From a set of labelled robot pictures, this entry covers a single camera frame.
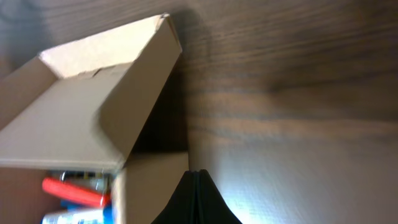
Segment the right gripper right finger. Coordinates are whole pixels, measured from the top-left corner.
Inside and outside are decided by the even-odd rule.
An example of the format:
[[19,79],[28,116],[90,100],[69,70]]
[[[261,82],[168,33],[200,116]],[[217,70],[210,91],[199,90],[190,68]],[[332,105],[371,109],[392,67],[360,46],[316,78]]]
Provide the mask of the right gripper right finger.
[[227,206],[209,172],[201,169],[196,178],[197,223],[242,224]]

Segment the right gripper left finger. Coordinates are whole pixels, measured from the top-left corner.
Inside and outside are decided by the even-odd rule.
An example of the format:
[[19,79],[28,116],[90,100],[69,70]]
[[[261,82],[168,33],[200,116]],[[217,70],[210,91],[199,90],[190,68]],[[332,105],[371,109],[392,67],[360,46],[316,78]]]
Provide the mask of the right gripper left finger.
[[170,200],[152,224],[196,223],[195,191],[195,175],[185,171]]

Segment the blue whiteboard marker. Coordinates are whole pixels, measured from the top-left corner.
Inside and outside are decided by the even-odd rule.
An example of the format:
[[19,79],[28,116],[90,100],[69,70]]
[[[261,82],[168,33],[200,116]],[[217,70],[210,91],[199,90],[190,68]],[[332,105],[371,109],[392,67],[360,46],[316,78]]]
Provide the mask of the blue whiteboard marker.
[[42,224],[114,224],[112,206],[79,208],[46,214]]

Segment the cardboard box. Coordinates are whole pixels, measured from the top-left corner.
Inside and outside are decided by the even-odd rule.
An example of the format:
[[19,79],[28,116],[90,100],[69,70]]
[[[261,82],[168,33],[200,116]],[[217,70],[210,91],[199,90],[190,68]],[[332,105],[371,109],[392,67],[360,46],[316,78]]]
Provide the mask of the cardboard box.
[[54,171],[108,174],[115,223],[151,223],[186,152],[137,150],[182,48],[158,14],[39,53],[1,80],[1,222],[60,212],[42,189]]

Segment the blue magnetic whiteboard eraser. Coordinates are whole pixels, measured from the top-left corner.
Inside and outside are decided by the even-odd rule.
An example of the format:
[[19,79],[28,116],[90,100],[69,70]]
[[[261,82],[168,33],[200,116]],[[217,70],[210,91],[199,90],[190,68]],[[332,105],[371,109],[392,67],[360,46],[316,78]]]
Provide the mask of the blue magnetic whiteboard eraser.
[[81,208],[80,204],[69,202],[67,200],[61,200],[60,204],[62,207],[65,207],[67,210],[76,210]]

